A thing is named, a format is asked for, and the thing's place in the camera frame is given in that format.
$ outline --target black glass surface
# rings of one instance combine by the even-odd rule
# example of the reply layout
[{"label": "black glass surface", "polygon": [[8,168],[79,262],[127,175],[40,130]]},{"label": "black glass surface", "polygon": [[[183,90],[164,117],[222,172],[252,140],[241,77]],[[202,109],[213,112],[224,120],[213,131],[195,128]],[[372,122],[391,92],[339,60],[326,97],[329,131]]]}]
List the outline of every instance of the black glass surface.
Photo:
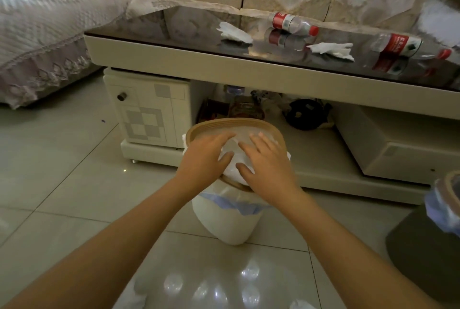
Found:
[{"label": "black glass surface", "polygon": [[[250,34],[253,43],[222,39],[217,31],[222,21]],[[460,66],[437,59],[378,54],[369,49],[371,35],[320,28],[316,37],[298,36],[273,29],[266,19],[184,6],[120,20],[86,35],[460,91]],[[313,54],[306,48],[321,42],[353,43],[351,55],[355,61]]]}]

